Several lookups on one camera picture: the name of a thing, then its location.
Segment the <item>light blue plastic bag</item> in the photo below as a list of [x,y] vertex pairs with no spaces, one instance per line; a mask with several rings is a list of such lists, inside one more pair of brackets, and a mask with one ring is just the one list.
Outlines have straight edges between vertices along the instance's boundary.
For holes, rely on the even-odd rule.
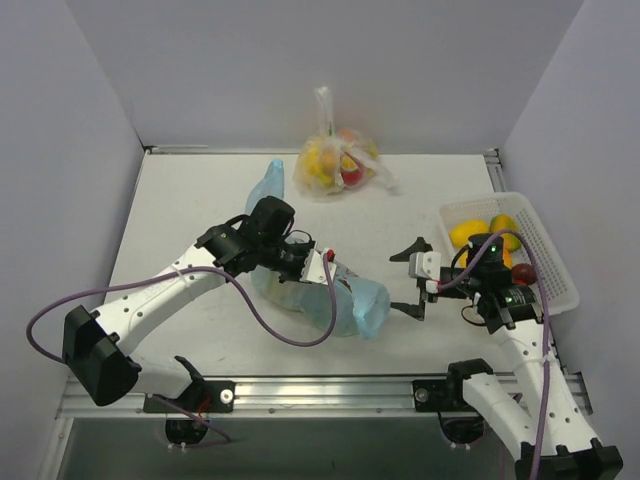
[[332,334],[339,337],[371,339],[390,312],[387,288],[342,264],[333,274],[333,291],[325,285],[281,282],[276,272],[263,267],[251,273],[251,283],[264,299],[298,314],[317,330],[326,332],[333,325]]

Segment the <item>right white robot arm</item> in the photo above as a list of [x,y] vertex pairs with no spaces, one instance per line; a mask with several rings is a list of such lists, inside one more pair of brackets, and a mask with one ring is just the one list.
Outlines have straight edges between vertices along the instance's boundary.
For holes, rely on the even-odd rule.
[[392,308],[421,320],[440,298],[471,300],[505,356],[523,400],[517,402],[481,359],[449,365],[446,402],[475,410],[514,460],[519,479],[613,479],[623,468],[617,447],[606,446],[585,419],[552,349],[546,288],[514,282],[503,259],[507,230],[470,236],[465,268],[442,265],[423,238],[391,256],[406,262],[420,292],[416,304]]

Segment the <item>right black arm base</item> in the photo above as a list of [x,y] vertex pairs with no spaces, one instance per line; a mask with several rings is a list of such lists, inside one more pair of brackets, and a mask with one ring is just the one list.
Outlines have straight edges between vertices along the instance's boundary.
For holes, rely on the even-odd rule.
[[472,374],[493,374],[483,359],[451,363],[443,378],[412,381],[414,410],[435,413],[444,439],[453,449],[470,450],[487,433],[484,418],[464,399],[462,386]]

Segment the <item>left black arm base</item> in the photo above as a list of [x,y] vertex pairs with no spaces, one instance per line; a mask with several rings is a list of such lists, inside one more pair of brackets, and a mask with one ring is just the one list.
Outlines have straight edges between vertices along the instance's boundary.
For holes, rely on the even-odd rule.
[[143,411],[184,416],[184,419],[167,418],[164,422],[163,432],[169,449],[186,452],[231,444],[231,436],[216,427],[209,414],[232,411],[235,384],[226,380],[207,382],[186,358],[176,356],[175,360],[187,370],[191,383],[176,399],[147,394]]

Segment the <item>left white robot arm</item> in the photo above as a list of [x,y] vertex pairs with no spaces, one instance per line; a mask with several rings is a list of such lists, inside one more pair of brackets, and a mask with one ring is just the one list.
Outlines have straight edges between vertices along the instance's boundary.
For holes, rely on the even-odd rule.
[[286,235],[294,209],[267,196],[249,214],[209,228],[158,276],[126,289],[93,311],[78,306],[64,322],[62,358],[98,406],[129,393],[160,395],[180,411],[196,408],[212,392],[183,356],[153,365],[134,352],[157,327],[199,296],[263,267],[282,281],[324,283],[324,261],[314,240]]

